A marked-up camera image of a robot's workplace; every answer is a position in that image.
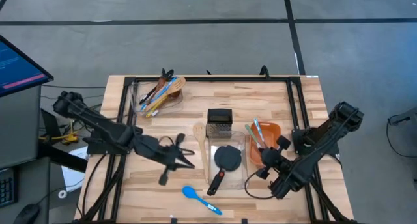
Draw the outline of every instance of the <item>monitor screen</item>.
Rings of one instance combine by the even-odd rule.
[[[51,74],[0,36],[0,97],[51,80]]]

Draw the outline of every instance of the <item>keyboard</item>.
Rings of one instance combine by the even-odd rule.
[[[0,208],[18,202],[17,181],[16,168],[0,171]]]

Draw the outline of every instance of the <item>gray floor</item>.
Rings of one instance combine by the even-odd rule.
[[[291,0],[295,18],[417,18],[417,0]],[[283,0],[8,0],[0,21],[286,18]],[[417,160],[389,147],[386,119],[417,106],[417,23],[297,24],[306,73],[319,75],[329,109],[346,100],[365,119],[339,142],[355,218],[415,223]],[[55,85],[105,85],[110,74],[297,74],[287,24],[0,26],[0,34],[54,76]],[[42,88],[57,96],[61,90]],[[84,96],[104,90],[79,90]],[[87,104],[100,103],[91,98]],[[53,100],[42,100],[51,110]],[[409,123],[393,145],[417,155]],[[59,168],[52,187],[62,184]],[[70,221],[75,192],[53,201],[50,222]]]

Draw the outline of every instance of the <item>orange plastic bowl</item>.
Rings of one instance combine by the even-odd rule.
[[[261,127],[261,131],[263,137],[265,139],[265,143],[268,147],[278,148],[278,144],[276,143],[278,137],[281,135],[281,127],[274,123],[269,122],[259,122],[259,126]],[[250,126],[253,134],[256,136],[259,144],[263,147],[261,136],[256,128],[255,123],[252,123]],[[257,168],[264,167],[262,160],[261,160],[261,153],[256,147],[256,142],[250,137],[250,153],[249,153],[250,161],[256,165]]]

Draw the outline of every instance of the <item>blue plastic spoon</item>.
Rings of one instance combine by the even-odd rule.
[[[212,206],[211,204],[209,204],[207,201],[203,200],[202,198],[200,198],[197,193],[195,192],[194,188],[190,187],[190,186],[184,186],[182,188],[182,193],[189,199],[196,199],[198,201],[200,201],[201,203],[203,203],[208,209],[212,210],[213,212],[215,212],[218,215],[222,215],[222,211],[220,211],[220,209]]]

